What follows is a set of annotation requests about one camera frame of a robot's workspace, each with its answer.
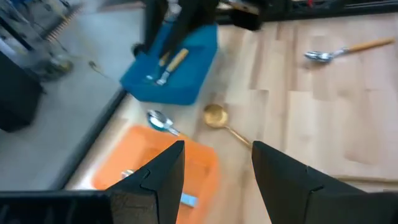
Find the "spoon with orange handle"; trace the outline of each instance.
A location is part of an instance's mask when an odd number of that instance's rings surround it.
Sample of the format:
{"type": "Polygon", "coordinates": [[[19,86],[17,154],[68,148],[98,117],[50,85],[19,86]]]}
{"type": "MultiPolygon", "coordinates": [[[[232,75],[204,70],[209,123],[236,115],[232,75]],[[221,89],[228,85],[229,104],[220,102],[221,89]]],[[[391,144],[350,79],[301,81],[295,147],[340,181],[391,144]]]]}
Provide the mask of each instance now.
{"type": "Polygon", "coordinates": [[[331,62],[335,57],[341,56],[344,54],[350,54],[353,52],[359,52],[361,50],[367,50],[373,47],[379,47],[383,46],[386,44],[391,44],[394,43],[396,40],[394,37],[392,38],[387,38],[387,39],[379,39],[379,40],[374,40],[362,44],[356,44],[352,47],[343,47],[335,52],[332,53],[325,53],[325,52],[317,52],[317,51],[309,51],[304,54],[304,56],[310,60],[313,60],[315,62],[321,62],[321,63],[328,63],[331,62]]]}
{"type": "Polygon", "coordinates": [[[167,79],[169,78],[170,74],[180,65],[180,63],[184,60],[184,58],[188,55],[188,50],[187,49],[182,49],[170,62],[170,64],[167,66],[166,71],[162,74],[160,79],[156,81],[156,84],[158,85],[164,85],[167,82],[167,79]]]}
{"type": "Polygon", "coordinates": [[[146,78],[148,80],[153,80],[154,79],[154,76],[156,76],[159,73],[160,69],[166,64],[166,60],[168,59],[169,55],[170,55],[170,52],[167,52],[165,55],[163,55],[162,58],[160,58],[158,66],[155,69],[155,72],[152,75],[147,75],[146,76],[146,78]]]}

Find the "gray floor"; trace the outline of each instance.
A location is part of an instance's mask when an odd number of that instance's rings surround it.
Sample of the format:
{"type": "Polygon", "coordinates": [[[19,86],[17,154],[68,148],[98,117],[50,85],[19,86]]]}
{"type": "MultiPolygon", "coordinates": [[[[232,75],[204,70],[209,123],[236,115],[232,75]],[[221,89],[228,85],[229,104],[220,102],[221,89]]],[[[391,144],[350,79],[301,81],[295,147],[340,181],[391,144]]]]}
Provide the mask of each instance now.
{"type": "Polygon", "coordinates": [[[51,189],[63,179],[86,135],[121,89],[118,80],[134,60],[130,46],[140,40],[141,24],[141,10],[88,9],[63,32],[60,40],[75,56],[75,69],[44,85],[48,94],[42,96],[32,126],[0,131],[0,190],[51,189]],[[107,77],[92,71],[87,60],[97,61],[107,77]]]}

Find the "utensil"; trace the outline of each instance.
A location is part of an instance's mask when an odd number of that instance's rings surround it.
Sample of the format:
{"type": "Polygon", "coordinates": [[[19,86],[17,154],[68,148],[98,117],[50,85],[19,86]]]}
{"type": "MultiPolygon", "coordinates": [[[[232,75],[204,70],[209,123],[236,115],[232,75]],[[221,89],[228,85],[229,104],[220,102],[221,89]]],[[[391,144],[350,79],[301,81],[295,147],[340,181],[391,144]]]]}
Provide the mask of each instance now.
{"type": "Polygon", "coordinates": [[[166,71],[162,74],[160,79],[156,81],[156,84],[158,85],[164,85],[167,82],[167,79],[170,76],[170,73],[172,73],[175,68],[184,60],[184,58],[188,55],[188,50],[187,49],[182,49],[170,62],[170,64],[167,66],[166,71]]]}
{"type": "Polygon", "coordinates": [[[355,177],[350,175],[333,175],[332,177],[343,182],[363,182],[370,184],[398,184],[397,179],[387,179],[379,177],[355,177]]]}
{"type": "Polygon", "coordinates": [[[158,66],[156,66],[155,72],[152,75],[147,75],[146,76],[146,78],[148,80],[153,80],[154,79],[154,75],[159,74],[159,70],[166,64],[166,60],[168,59],[169,55],[170,55],[170,52],[168,52],[165,55],[163,55],[163,57],[159,60],[158,66]]]}
{"type": "Polygon", "coordinates": [[[158,131],[167,131],[175,136],[182,134],[173,128],[173,121],[157,110],[148,110],[147,119],[149,124],[158,131]]]}
{"type": "Polygon", "coordinates": [[[211,128],[227,129],[236,138],[243,142],[249,149],[251,149],[250,141],[227,125],[228,113],[222,106],[217,104],[207,105],[204,109],[203,119],[205,120],[205,123],[211,128]]]}
{"type": "MultiPolygon", "coordinates": [[[[131,170],[131,169],[123,171],[122,172],[122,179],[130,176],[133,173],[134,173],[134,170],[131,170]]],[[[197,200],[198,199],[195,196],[192,196],[192,195],[189,195],[189,194],[185,194],[184,192],[181,193],[180,202],[185,204],[185,205],[194,207],[197,204],[197,200]]]]}
{"type": "Polygon", "coordinates": [[[332,53],[324,53],[324,52],[317,52],[317,51],[309,51],[304,54],[304,56],[310,60],[313,60],[315,62],[321,62],[321,63],[328,63],[331,62],[335,57],[338,57],[340,55],[344,54],[350,54],[353,52],[358,52],[360,50],[366,50],[370,49],[373,47],[378,47],[386,44],[391,44],[395,42],[395,38],[388,38],[388,39],[380,39],[380,40],[374,40],[362,44],[357,44],[352,47],[343,47],[335,52],[332,53]]]}

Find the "silver spoon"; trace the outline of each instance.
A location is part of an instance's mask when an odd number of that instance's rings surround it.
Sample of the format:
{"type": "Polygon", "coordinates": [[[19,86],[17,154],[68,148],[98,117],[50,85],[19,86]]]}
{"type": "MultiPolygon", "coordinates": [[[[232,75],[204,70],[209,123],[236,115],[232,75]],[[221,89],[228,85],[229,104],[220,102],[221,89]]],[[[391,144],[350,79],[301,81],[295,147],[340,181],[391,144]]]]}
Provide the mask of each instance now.
{"type": "Polygon", "coordinates": [[[395,42],[395,38],[388,38],[388,39],[379,39],[379,40],[374,40],[362,44],[356,44],[351,47],[343,47],[335,52],[332,53],[324,53],[324,52],[317,52],[317,51],[309,51],[304,54],[304,56],[310,60],[313,60],[315,62],[321,62],[321,63],[328,63],[332,61],[335,57],[344,55],[344,54],[350,54],[353,52],[358,52],[360,50],[366,50],[370,49],[373,47],[378,47],[378,46],[383,46],[386,44],[391,44],[395,42]]]}
{"type": "Polygon", "coordinates": [[[180,132],[173,128],[173,121],[157,110],[148,110],[147,119],[149,124],[158,131],[167,131],[175,136],[179,136],[180,132]]]}
{"type": "Polygon", "coordinates": [[[317,52],[317,51],[309,51],[304,54],[304,56],[310,60],[315,62],[321,63],[328,63],[332,61],[335,57],[343,55],[347,52],[346,48],[339,49],[332,53],[324,53],[324,52],[317,52]]]}

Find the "metal utensil head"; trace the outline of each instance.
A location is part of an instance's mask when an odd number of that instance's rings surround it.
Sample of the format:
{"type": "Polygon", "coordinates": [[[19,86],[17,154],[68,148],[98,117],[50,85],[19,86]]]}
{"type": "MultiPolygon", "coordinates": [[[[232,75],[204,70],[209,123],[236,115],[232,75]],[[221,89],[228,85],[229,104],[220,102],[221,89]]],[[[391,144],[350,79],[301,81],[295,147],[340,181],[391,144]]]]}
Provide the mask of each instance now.
{"type": "Polygon", "coordinates": [[[204,109],[203,119],[212,128],[223,128],[228,122],[228,113],[222,106],[210,104],[204,109]]]}
{"type": "Polygon", "coordinates": [[[124,178],[130,176],[130,175],[133,174],[133,173],[134,173],[134,170],[125,170],[125,171],[122,171],[122,179],[124,179],[124,178]]]}
{"type": "Polygon", "coordinates": [[[328,63],[333,59],[332,53],[324,53],[317,51],[309,51],[305,53],[304,56],[310,60],[321,63],[328,63]]]}
{"type": "Polygon", "coordinates": [[[149,124],[158,131],[170,131],[173,121],[157,110],[148,110],[147,119],[149,124]]]}

